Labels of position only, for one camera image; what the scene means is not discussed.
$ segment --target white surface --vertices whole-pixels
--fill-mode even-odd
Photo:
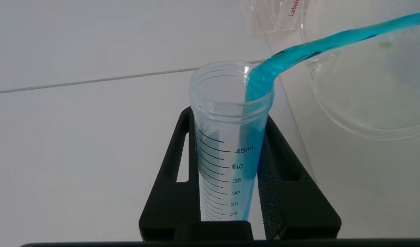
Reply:
[[[0,0],[0,91],[269,55],[236,0]]]
[[[301,42],[297,31],[266,37],[273,53]],[[318,186],[342,219],[338,237],[420,237],[420,137],[355,136],[321,110],[304,64],[281,79]]]
[[[0,247],[141,240],[191,74],[0,94]],[[271,116],[292,143],[285,101],[278,83]],[[253,197],[254,237],[264,239],[257,186]]]

